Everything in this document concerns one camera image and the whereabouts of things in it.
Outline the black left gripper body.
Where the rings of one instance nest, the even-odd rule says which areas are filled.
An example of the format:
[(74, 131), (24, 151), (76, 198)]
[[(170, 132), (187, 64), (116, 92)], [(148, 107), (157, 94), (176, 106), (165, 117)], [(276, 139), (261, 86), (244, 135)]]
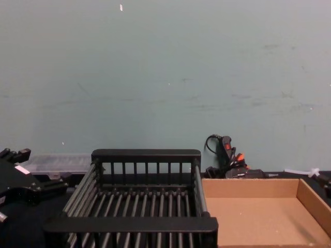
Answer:
[(1, 159), (1, 205), (39, 203), (41, 189), (41, 183), (28, 170)]

